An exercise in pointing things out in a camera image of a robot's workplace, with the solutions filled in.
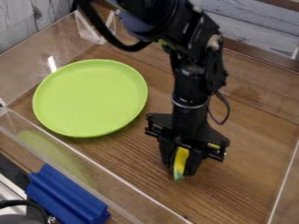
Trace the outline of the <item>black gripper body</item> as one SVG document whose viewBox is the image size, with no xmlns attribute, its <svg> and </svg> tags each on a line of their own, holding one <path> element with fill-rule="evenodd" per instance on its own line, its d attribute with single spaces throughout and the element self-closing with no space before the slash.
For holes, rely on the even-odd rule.
<svg viewBox="0 0 299 224">
<path fill-rule="evenodd" d="M 167 137 L 174 140 L 177 149 L 179 146 L 203 149 L 209 143 L 218 144 L 221 149 L 211 150 L 207 158 L 223 162 L 230 140 L 210 125 L 210 102 L 207 100 L 203 104 L 190 107 L 175 103 L 171 114 L 150 113 L 146 116 L 149 125 L 145 133 L 157 139 Z"/>
</svg>

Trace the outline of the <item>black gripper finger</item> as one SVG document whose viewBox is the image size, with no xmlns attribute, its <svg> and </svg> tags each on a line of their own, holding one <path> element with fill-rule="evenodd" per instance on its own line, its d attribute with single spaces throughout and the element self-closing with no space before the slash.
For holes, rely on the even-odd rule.
<svg viewBox="0 0 299 224">
<path fill-rule="evenodd" d="M 159 150 L 161 150 L 163 165 L 171 170 L 174 168 L 177 144 L 174 140 L 169 139 L 165 136 L 161 136 L 158 141 L 159 141 Z"/>
<path fill-rule="evenodd" d="M 189 156 L 186 160 L 185 166 L 185 175 L 194 176 L 197 171 L 202 165 L 202 161 L 207 158 L 207 150 L 206 149 L 189 149 Z"/>
</svg>

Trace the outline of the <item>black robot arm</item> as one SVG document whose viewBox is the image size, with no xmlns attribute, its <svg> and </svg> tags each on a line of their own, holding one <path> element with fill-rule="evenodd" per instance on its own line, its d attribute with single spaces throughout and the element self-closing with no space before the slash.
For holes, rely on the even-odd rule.
<svg viewBox="0 0 299 224">
<path fill-rule="evenodd" d="M 197 173 L 202 161 L 222 161 L 230 140 L 211 127 L 211 97 L 222 98 L 229 72 L 221 27 L 193 0 L 106 0 L 138 42 L 127 45 L 109 29 L 91 0 L 78 0 L 89 21 L 117 48 L 138 52 L 154 42 L 170 55 L 173 112 L 150 114 L 146 134 L 155 137 L 173 178 Z"/>
</svg>

